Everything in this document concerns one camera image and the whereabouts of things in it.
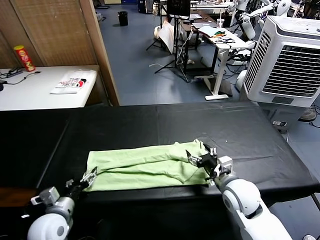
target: green cloth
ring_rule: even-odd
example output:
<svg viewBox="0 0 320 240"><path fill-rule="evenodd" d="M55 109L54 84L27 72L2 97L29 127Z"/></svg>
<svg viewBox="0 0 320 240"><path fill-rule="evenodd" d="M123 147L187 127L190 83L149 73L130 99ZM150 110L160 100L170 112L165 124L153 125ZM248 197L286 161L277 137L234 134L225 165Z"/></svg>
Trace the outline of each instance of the green cloth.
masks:
<svg viewBox="0 0 320 240"><path fill-rule="evenodd" d="M207 153L197 139L172 145L91 151L86 172L97 166L97 177L86 191L206 184L205 170L188 162L186 150L197 157Z"/></svg>

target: trash can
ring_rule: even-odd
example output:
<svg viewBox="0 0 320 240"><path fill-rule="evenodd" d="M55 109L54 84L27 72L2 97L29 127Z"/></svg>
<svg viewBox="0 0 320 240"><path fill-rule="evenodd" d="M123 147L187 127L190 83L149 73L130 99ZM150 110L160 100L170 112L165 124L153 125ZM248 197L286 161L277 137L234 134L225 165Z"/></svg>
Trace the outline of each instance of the trash can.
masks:
<svg viewBox="0 0 320 240"><path fill-rule="evenodd" d="M128 25L128 12L127 11L119 11L118 17L119 17L120 26L127 26Z"/></svg>

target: floor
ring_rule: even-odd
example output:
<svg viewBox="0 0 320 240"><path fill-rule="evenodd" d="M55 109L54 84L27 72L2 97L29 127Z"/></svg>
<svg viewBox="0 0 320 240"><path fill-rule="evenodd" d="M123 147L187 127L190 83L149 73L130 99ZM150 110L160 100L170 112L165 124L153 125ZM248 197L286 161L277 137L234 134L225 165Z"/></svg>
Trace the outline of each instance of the floor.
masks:
<svg viewBox="0 0 320 240"><path fill-rule="evenodd" d="M128 26L120 26L118 12L128 12ZM136 5L112 5L107 10L99 9L106 20L100 23L112 73L121 105L152 105L205 102L209 90L201 81L186 83L178 72L170 69L154 74L173 57L157 47L146 48L153 42L154 28L160 24L158 16L138 13ZM189 57L197 64L203 57L211 63L214 47L201 44L198 51L190 51ZM226 71L225 78L232 73ZM236 82L237 75L228 80ZM237 101L239 94L232 85L233 97L225 101ZM320 98L315 101L320 106ZM314 121L320 126L320 117ZM308 123L297 122L289 131L289 145L301 158L310 172L320 181L320 129ZM320 234L320 212L311 197L277 203L270 210L282 221L293 240L301 240L305 234L317 237Z"/></svg>

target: black tablecloth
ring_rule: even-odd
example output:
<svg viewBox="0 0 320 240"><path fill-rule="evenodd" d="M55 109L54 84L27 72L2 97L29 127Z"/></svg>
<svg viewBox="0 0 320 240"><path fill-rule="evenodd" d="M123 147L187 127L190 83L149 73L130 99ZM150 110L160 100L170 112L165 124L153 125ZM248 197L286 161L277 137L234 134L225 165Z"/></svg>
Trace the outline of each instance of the black tablecloth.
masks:
<svg viewBox="0 0 320 240"><path fill-rule="evenodd" d="M44 175L41 188L63 188L86 170L89 151L131 149L202 140L233 158L240 178L252 181L268 204L298 199L319 189L283 137L251 102L80 108ZM83 203L215 197L216 187L177 186L91 192Z"/></svg>
<svg viewBox="0 0 320 240"><path fill-rule="evenodd" d="M268 205L319 191L319 182L251 102L8 111L0 119L1 156L8 156L2 157L1 186L56 186L62 193L67 180L82 177L89 151L199 139L232 157L235 173L255 183ZM97 229L101 239L232 239L225 211L214 186L84 193L69 239L98 237Z"/></svg>
<svg viewBox="0 0 320 240"><path fill-rule="evenodd" d="M73 110L0 111L0 187L39 187Z"/></svg>

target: wicker panel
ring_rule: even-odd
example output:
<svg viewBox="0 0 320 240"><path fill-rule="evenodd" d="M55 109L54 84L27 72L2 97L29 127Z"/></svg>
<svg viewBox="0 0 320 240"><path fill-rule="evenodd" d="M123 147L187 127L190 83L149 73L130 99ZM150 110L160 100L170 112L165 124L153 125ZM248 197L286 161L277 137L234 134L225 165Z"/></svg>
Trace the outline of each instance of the wicker panel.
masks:
<svg viewBox="0 0 320 240"><path fill-rule="evenodd" d="M24 45L29 57L32 59L33 64L38 67L43 66L39 55L31 43L13 6L8 0L1 1L0 23L0 31L2 32L3 36L5 36L9 47L13 50L13 48L17 45Z"/></svg>
<svg viewBox="0 0 320 240"><path fill-rule="evenodd" d="M11 69L21 67L15 53L7 44L4 36L0 32L0 69Z"/></svg>
<svg viewBox="0 0 320 240"><path fill-rule="evenodd" d="M97 64L78 0L11 0L45 66Z"/></svg>

